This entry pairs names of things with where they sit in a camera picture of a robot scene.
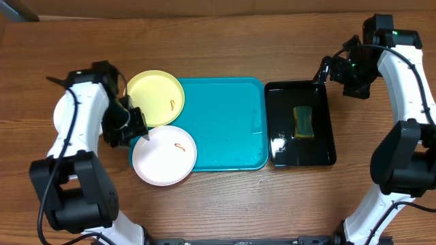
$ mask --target black baking pan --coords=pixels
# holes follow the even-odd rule
[[[268,147],[277,167],[329,166],[336,162],[325,84],[270,82],[265,86]],[[311,107],[313,137],[296,137],[294,108]]]

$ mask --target yellow bowl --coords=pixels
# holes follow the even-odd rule
[[[164,71],[144,71],[127,84],[127,94],[149,127],[171,123],[182,112],[185,93],[178,80]]]

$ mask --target white plate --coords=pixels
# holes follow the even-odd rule
[[[150,141],[141,137],[132,154],[139,177],[156,186],[168,186],[184,179],[197,159],[197,147],[192,137],[174,126],[151,129],[149,137]]]

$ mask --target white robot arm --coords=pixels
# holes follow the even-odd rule
[[[115,186],[97,158],[100,125],[111,146],[129,145],[131,138],[148,134],[140,109],[131,107],[128,96],[116,98],[117,77],[118,71],[111,64],[98,62],[93,63],[92,69],[70,72],[66,81],[48,78],[68,90],[53,147],[46,159],[32,162],[29,174],[42,203],[44,189],[54,174],[43,207],[53,229],[102,234],[112,244],[143,245],[150,239],[146,230],[119,210]],[[61,155],[66,142],[68,147]],[[61,164],[54,170],[57,159]],[[70,180],[78,180],[80,188],[60,187]]]
[[[395,126],[373,154],[371,177],[374,183],[357,210],[345,219],[341,227],[343,240],[337,243],[340,245],[378,244],[383,230],[404,207],[395,205],[392,208],[395,203],[411,203],[426,190],[435,188],[432,167],[435,162],[432,157],[435,126],[432,118],[436,117],[436,106],[422,68],[422,45],[418,33],[394,30],[392,16],[377,14],[364,23],[363,29],[362,50],[354,56],[349,54],[348,58],[350,63],[359,66],[351,71],[352,76],[345,77],[350,79],[363,74],[366,81],[361,84],[365,86],[357,86],[359,89],[353,91],[350,88],[356,88],[361,81],[352,81],[350,85],[342,77],[331,78],[344,84],[344,95],[366,99],[370,84],[367,81],[372,82],[378,74],[371,72],[378,71],[388,88]],[[360,41],[355,36],[349,43],[355,45]],[[406,60],[414,65],[419,77]],[[414,152],[418,142],[429,148],[426,153]]]

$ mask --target wood grain surface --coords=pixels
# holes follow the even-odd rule
[[[91,62],[109,60],[127,77],[160,69],[182,77],[253,76],[308,80],[325,55],[373,13],[30,22],[9,24],[0,47],[0,244],[38,244],[40,206],[30,162],[43,159],[57,135],[52,113],[64,78]],[[395,27],[417,30],[424,70],[436,95],[436,13],[394,13]],[[295,238],[330,234],[358,206],[371,185],[371,155],[392,128],[384,81],[367,100],[342,96],[327,84],[338,161],[333,167],[194,173],[159,188],[141,181],[128,151],[102,139],[99,157],[114,181],[121,209],[155,238]],[[436,191],[418,204],[436,207]],[[396,244],[436,244],[436,215],[405,208],[387,228]],[[77,235],[55,232],[59,244]]]

